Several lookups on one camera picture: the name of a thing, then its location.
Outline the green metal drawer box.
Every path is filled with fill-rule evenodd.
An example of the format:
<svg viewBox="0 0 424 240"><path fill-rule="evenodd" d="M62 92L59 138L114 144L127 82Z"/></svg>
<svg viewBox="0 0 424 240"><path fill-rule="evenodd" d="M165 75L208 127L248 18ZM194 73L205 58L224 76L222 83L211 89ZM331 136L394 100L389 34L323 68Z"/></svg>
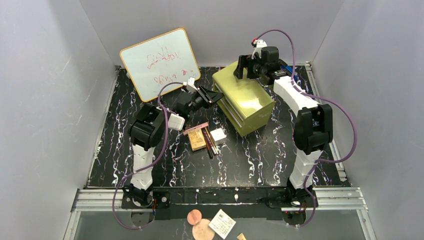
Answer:
<svg viewBox="0 0 424 240"><path fill-rule="evenodd" d="M213 90L223 94L218 106L237 133L244 137L268 123L275 101L255 78L247 77L246 69L238 79L234 75L237 65L235 61L214 73L212 81Z"/></svg>

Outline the orange makeup box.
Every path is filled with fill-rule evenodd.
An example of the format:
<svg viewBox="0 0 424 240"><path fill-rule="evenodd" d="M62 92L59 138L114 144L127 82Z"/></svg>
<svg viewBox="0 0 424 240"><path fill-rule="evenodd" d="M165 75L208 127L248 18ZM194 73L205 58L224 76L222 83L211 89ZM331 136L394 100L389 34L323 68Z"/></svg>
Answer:
<svg viewBox="0 0 424 240"><path fill-rule="evenodd" d="M201 150L207 146L202 128L188 132L189 143L193 152Z"/></svg>

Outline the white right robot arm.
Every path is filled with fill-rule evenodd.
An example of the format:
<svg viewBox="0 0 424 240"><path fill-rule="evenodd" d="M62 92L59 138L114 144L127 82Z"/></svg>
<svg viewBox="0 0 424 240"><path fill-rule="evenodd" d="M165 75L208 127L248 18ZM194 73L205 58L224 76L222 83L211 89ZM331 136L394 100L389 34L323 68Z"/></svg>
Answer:
<svg viewBox="0 0 424 240"><path fill-rule="evenodd" d="M300 204L311 200L312 176L322 152L333 140L333 109L329 104L320 104L309 96L297 83L295 67L280 59L275 46L257 47L253 54L240 55L233 72L237 79L261 79L273 86L295 114L293 141L296 146L294 168L281 196L266 197L269 202Z"/></svg>

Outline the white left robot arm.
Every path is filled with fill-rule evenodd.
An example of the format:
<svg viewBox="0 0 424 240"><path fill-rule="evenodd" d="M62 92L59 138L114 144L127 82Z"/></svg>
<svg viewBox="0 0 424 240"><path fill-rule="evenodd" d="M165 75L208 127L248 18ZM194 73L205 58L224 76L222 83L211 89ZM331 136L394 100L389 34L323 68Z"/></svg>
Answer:
<svg viewBox="0 0 424 240"><path fill-rule="evenodd" d="M141 107L129 128L133 152L133 170L119 184L124 196L147 208L153 205L153 166L165 155L169 143L169 131L181 131L192 113L201 108L208 109L217 104L224 94L204 86L183 82L183 96L174 108L164 106L162 94L157 95L157 105L146 103Z"/></svg>

